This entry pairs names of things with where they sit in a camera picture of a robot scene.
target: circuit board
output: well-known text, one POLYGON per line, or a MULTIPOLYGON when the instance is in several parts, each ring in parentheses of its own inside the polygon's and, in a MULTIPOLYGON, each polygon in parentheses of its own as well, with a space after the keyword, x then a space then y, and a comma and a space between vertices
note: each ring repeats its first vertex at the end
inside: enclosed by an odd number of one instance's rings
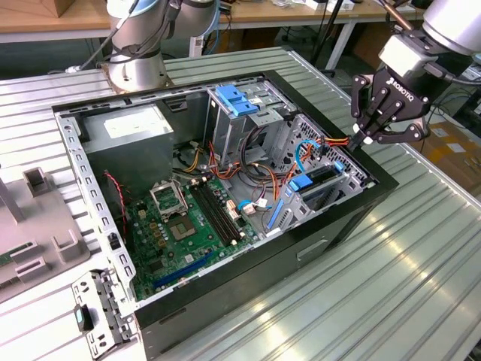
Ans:
POLYGON ((21 250, 24 250, 24 249, 26 249, 30 246, 32 246, 32 243, 27 242, 25 244, 21 244, 18 247, 15 247, 13 250, 9 250, 6 253, 0 254, 0 267, 2 267, 3 265, 7 265, 8 263, 13 261, 11 259, 11 254, 14 254, 16 252, 20 252, 21 250))
MULTIPOLYGON (((228 214, 229 209, 225 204, 230 198, 220 181, 216 178, 209 180, 207 187, 216 194, 223 211, 228 214)), ((181 191, 188 212, 170 217, 167 223, 162 222, 150 196, 127 206, 131 233, 131 244, 128 243, 127 247, 137 270, 133 280, 137 300, 146 299, 259 239, 249 222, 241 217, 232 221, 243 235, 241 241, 225 245, 192 195, 194 189, 184 186, 181 191)), ((173 193, 169 194, 159 199, 159 203, 174 204, 177 199, 173 193)))

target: aluminum extrusion table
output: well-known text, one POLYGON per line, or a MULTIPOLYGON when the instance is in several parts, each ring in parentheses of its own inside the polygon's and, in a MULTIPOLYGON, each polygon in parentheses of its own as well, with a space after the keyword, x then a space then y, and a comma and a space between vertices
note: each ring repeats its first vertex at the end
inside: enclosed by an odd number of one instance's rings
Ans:
MULTIPOLYGON (((349 132, 349 97, 280 48, 167 62, 177 84, 277 70, 349 132)), ((0 355, 89 359, 70 283, 107 266, 50 107, 112 95, 100 71, 0 81, 0 177, 50 172, 92 258, 0 305, 0 355)), ((400 183, 350 240, 161 359, 458 359, 481 338, 481 204, 409 147, 365 150, 400 183)), ((132 342, 106 359, 144 359, 132 342)))

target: ram slot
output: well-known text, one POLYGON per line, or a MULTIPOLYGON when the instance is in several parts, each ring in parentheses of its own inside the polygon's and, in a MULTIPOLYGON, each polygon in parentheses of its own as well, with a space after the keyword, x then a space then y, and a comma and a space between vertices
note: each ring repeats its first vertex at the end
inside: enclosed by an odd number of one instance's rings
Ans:
POLYGON ((201 185, 193 189, 191 188, 191 194, 217 235, 221 238, 222 244, 227 247, 231 245, 232 241, 241 239, 241 235, 207 186, 201 185))
POLYGON ((231 218, 225 213, 224 208, 219 205, 216 197, 212 194, 212 190, 206 185, 203 187, 204 195, 207 198, 209 204, 215 205, 213 207, 214 211, 222 218, 222 222, 225 226, 228 227, 229 232, 231 233, 232 239, 239 241, 241 239, 241 235, 237 231, 236 226, 233 224, 231 218))

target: cardboard box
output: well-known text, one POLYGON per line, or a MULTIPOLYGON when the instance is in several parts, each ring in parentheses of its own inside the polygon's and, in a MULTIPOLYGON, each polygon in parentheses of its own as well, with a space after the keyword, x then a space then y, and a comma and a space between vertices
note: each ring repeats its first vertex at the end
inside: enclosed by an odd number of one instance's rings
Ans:
POLYGON ((75 0, 0 0, 0 8, 23 13, 61 17, 75 0))
POLYGON ((424 147, 422 141, 411 145, 473 196, 481 194, 481 147, 449 122, 430 128, 424 147))

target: blue cable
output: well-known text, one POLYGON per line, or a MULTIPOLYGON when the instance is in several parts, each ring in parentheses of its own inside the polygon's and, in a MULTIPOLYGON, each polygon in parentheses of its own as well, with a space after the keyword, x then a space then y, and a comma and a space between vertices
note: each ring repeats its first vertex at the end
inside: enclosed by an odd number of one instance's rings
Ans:
POLYGON ((237 205, 237 209, 240 211, 240 210, 242 210, 242 207, 243 207, 244 205, 248 205, 248 204, 250 204, 250 203, 252 203, 252 202, 251 202, 251 201, 247 201, 247 200, 246 200, 246 201, 242 201, 241 203, 239 203, 239 204, 237 205))
POLYGON ((303 167, 302 165, 302 162, 301 162, 301 158, 299 157, 299 152, 301 151, 301 145, 302 144, 312 144, 314 147, 316 148, 320 148, 321 146, 319 144, 317 144, 315 141, 311 141, 310 139, 307 139, 307 140, 304 140, 302 141, 301 143, 298 144, 298 146, 295 148, 295 161, 297 162, 298 164, 298 167, 299 169, 304 173, 306 171, 306 169, 303 167))
POLYGON ((213 50, 216 48, 217 43, 219 42, 219 28, 216 29, 216 41, 213 43, 212 48, 209 50, 209 52, 205 55, 210 55, 210 53, 213 52, 213 50))

